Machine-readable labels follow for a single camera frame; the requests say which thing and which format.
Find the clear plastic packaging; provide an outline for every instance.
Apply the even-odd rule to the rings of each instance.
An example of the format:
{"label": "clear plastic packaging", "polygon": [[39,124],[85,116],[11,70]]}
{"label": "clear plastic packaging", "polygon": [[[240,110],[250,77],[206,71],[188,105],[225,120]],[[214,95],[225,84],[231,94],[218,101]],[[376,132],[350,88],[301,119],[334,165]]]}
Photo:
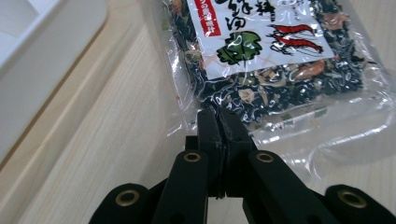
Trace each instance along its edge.
{"label": "clear plastic packaging", "polygon": [[[392,144],[373,149],[373,142],[390,141],[396,130],[394,77],[347,0],[163,0],[154,7],[189,133],[198,110],[229,108],[259,148],[318,177],[339,162],[393,153]],[[242,26],[254,21],[262,29]],[[226,45],[203,40],[212,35]],[[276,63],[285,60],[291,63]],[[214,63],[224,69],[217,77]]]}

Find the white label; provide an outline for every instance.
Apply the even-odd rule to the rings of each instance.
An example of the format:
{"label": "white label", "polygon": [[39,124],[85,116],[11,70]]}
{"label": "white label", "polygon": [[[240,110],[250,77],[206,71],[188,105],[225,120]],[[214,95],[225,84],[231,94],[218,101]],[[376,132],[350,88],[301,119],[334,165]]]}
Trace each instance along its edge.
{"label": "white label", "polygon": [[334,56],[309,0],[188,0],[209,79]]}

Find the white container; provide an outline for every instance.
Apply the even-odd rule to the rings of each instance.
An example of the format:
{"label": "white container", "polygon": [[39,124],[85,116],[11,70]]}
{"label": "white container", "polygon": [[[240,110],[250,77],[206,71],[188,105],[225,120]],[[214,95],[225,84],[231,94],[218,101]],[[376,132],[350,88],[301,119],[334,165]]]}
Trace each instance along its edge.
{"label": "white container", "polygon": [[106,19],[106,0],[0,0],[0,161]]}

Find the brass insert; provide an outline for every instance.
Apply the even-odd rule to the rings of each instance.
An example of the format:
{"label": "brass insert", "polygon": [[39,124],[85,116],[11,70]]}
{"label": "brass insert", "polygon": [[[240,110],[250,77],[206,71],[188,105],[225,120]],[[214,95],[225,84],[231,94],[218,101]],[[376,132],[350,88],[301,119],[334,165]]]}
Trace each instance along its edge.
{"label": "brass insert", "polygon": [[270,154],[264,153],[264,152],[257,154],[256,158],[257,158],[257,160],[262,161],[262,162],[273,162],[274,161],[273,156],[271,156]]}
{"label": "brass insert", "polygon": [[121,207],[126,207],[136,203],[139,200],[139,192],[134,189],[127,189],[116,197],[116,203]]}
{"label": "brass insert", "polygon": [[366,200],[364,200],[361,196],[358,194],[349,191],[347,189],[341,189],[338,191],[338,198],[343,203],[346,203],[349,206],[355,207],[355,208],[365,208],[367,206]]}
{"label": "brass insert", "polygon": [[196,162],[201,159],[201,155],[195,152],[190,152],[184,155],[184,160],[189,162]]}

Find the light wood table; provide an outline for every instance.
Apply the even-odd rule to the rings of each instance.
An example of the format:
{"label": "light wood table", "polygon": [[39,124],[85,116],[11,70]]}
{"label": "light wood table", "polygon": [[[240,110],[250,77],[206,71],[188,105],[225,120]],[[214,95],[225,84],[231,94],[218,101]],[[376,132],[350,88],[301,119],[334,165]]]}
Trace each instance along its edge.
{"label": "light wood table", "polygon": [[[350,2],[396,71],[396,1]],[[185,133],[150,8],[144,0],[108,0],[105,25],[1,165],[0,223],[88,223],[116,186],[150,188],[167,177]],[[319,193],[339,183],[357,187],[395,214],[395,170],[393,153],[306,184]],[[211,199],[208,223],[247,223],[241,206]]]}

